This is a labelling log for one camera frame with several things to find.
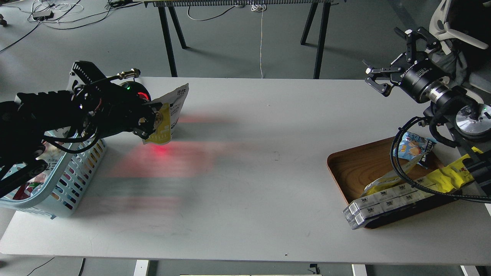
table leg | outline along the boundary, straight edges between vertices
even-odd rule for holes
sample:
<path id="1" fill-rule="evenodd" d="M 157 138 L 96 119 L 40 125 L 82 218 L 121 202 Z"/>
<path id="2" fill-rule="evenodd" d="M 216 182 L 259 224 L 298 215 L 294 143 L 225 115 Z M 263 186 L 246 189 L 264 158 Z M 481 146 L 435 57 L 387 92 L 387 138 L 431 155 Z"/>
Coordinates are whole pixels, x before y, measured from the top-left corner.
<path id="1" fill-rule="evenodd" d="M 176 10 L 174 7 L 168 7 L 170 17 L 172 18 L 172 22 L 174 23 L 174 27 L 176 28 L 177 37 L 179 38 L 179 42 L 181 43 L 181 47 L 183 49 L 189 48 L 186 46 L 186 42 L 184 41 L 183 31 L 181 30 L 181 25 L 179 24 L 179 20 L 177 19 Z"/>
<path id="2" fill-rule="evenodd" d="M 464 276 L 479 276 L 479 272 L 477 271 L 475 266 L 461 266 L 462 272 Z"/>
<path id="3" fill-rule="evenodd" d="M 167 16 L 165 15 L 165 7 L 158 7 L 160 23 L 162 24 L 162 32 L 164 33 L 165 49 L 167 50 L 167 58 L 169 59 L 170 74 L 177 77 L 176 61 L 174 60 L 174 52 L 172 51 L 172 43 L 170 41 L 169 25 Z"/>
<path id="4" fill-rule="evenodd" d="M 315 58 L 314 79 L 318 80 L 321 74 L 322 55 L 324 53 L 324 43 L 326 42 L 327 21 L 331 3 L 325 2 L 322 8 L 321 31 L 319 32 L 319 43 L 317 44 L 317 56 Z"/>
<path id="5" fill-rule="evenodd" d="M 351 265 L 353 270 L 353 276 L 367 276 L 367 270 L 365 265 Z"/>
<path id="6" fill-rule="evenodd" d="M 149 260 L 136 260 L 135 272 L 133 273 L 133 276 L 147 276 L 149 264 Z"/>
<path id="7" fill-rule="evenodd" d="M 305 22 L 305 28 L 303 28 L 302 39 L 300 45 L 305 45 L 307 40 L 308 32 L 310 31 L 310 26 L 312 26 L 312 21 L 314 20 L 315 11 L 317 10 L 318 3 L 312 3 L 310 5 L 310 11 L 308 12 L 307 22 Z"/>

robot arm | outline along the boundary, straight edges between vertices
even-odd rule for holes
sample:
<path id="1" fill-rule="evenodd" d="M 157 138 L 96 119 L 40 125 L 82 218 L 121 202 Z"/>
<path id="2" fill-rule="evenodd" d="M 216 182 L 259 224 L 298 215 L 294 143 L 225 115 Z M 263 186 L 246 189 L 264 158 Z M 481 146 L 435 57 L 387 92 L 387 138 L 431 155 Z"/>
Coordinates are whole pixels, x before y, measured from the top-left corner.
<path id="1" fill-rule="evenodd" d="M 368 66 L 367 82 L 383 96 L 389 96 L 394 86 L 399 86 L 417 103 L 431 101 L 420 125 L 429 124 L 432 136 L 442 144 L 457 147 L 469 154 L 464 160 L 467 170 L 485 194 L 491 194 L 491 107 L 478 104 L 466 95 L 460 86 L 449 88 L 449 76 L 428 59 L 428 52 L 438 49 L 438 40 L 423 27 L 417 31 L 402 32 L 395 29 L 407 43 L 407 50 L 395 59 L 390 67 L 374 68 Z M 416 40 L 424 39 L 426 51 L 416 50 Z M 377 83 L 376 80 L 389 80 Z M 439 125 L 447 125 L 454 140 L 440 135 Z M 483 151 L 478 154 L 472 150 L 477 147 Z"/>
<path id="2" fill-rule="evenodd" d="M 67 90 L 18 93 L 14 101 L 0 103 L 0 197 L 46 169 L 46 162 L 36 159 L 45 150 L 44 141 L 69 153 L 81 153 L 98 139 L 120 132 L 148 138 L 155 131 L 161 104 L 150 104 L 150 94 L 139 83 L 111 83 L 137 78 L 139 74 L 139 70 L 132 69 L 106 78 L 93 63 L 76 61 Z M 56 129 L 66 129 L 63 137 L 45 135 Z M 89 139 L 94 141 L 78 150 L 58 144 Z M 26 166 L 3 178 L 13 165 L 20 163 Z"/>

blue snack bag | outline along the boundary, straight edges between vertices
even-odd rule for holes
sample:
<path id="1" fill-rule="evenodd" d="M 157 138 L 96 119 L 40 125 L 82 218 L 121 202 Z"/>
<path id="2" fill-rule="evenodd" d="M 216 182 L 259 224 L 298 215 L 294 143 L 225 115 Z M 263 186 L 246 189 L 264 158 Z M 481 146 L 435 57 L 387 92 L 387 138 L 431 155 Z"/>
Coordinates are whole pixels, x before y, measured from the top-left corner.
<path id="1" fill-rule="evenodd" d="M 419 154 L 426 152 L 418 163 L 424 168 L 428 168 L 426 155 L 433 149 L 435 144 L 436 141 L 434 140 L 423 138 L 412 132 L 406 132 L 398 147 L 399 158 L 411 160 Z"/>

snack bag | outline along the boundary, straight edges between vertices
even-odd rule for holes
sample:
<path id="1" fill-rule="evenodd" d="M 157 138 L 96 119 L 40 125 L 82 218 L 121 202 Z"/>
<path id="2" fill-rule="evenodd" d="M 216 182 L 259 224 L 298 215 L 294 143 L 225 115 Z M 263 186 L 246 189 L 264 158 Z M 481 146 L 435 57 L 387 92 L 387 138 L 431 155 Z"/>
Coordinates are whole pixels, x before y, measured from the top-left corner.
<path id="1" fill-rule="evenodd" d="M 174 127 L 179 119 L 179 114 L 181 113 L 184 100 L 188 95 L 188 91 L 189 83 L 178 87 L 174 91 L 150 102 L 162 103 L 162 107 L 160 108 L 155 121 L 155 132 L 152 133 L 147 140 L 144 140 L 143 144 L 154 143 L 157 145 L 163 145 L 170 142 L 172 139 L 172 133 L 174 133 Z"/>
<path id="2" fill-rule="evenodd" d="M 428 167 L 427 154 L 433 149 L 436 141 L 429 138 L 423 138 L 417 134 L 406 132 L 399 144 L 399 158 L 412 160 L 414 157 L 422 154 L 421 160 L 418 162 L 423 167 Z"/>

black table leg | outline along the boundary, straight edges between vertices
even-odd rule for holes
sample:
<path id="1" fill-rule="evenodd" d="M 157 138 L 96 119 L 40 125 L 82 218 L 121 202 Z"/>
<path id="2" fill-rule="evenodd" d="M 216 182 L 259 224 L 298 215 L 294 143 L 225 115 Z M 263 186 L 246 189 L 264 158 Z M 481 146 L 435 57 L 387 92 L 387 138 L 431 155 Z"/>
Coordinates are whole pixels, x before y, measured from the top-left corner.
<path id="1" fill-rule="evenodd" d="M 172 22 L 174 23 L 174 27 L 176 28 L 177 37 L 179 38 L 179 42 L 181 43 L 181 47 L 183 49 L 189 48 L 186 46 L 186 42 L 184 41 L 183 31 L 181 30 L 181 25 L 179 24 L 179 20 L 177 20 L 177 14 L 174 7 L 168 7 L 170 17 L 172 18 Z"/>
<path id="2" fill-rule="evenodd" d="M 165 15 L 165 7 L 158 7 L 160 23 L 162 24 L 162 32 L 164 33 L 165 49 L 167 50 L 167 58 L 169 59 L 170 74 L 173 77 L 177 77 L 176 61 L 174 60 L 174 51 L 172 50 L 172 43 L 170 41 L 169 25 L 167 23 L 167 16 Z"/>
<path id="3" fill-rule="evenodd" d="M 310 26 L 312 26 L 312 20 L 314 20 L 315 11 L 317 10 L 318 3 L 312 3 L 310 5 L 310 11 L 308 12 L 307 22 L 305 22 L 305 28 L 303 28 L 302 39 L 300 45 L 305 45 L 308 37 L 308 32 L 310 31 Z"/>
<path id="4" fill-rule="evenodd" d="M 317 44 L 317 56 L 315 58 L 314 79 L 318 80 L 321 74 L 322 55 L 324 53 L 324 43 L 326 42 L 327 21 L 329 20 L 329 12 L 331 3 L 325 2 L 322 9 L 321 31 L 319 33 L 319 43 Z"/>

